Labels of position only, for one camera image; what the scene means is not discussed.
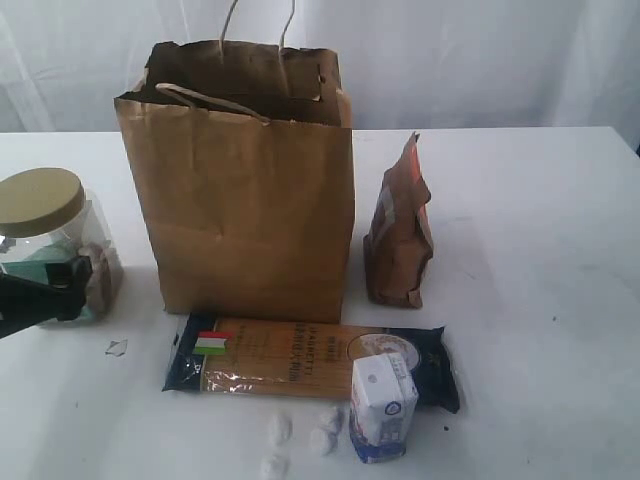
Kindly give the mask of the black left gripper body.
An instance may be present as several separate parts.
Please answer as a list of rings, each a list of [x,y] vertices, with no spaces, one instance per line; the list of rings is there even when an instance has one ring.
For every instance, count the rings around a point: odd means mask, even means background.
[[[66,308],[67,288],[1,274],[1,338],[55,318]]]

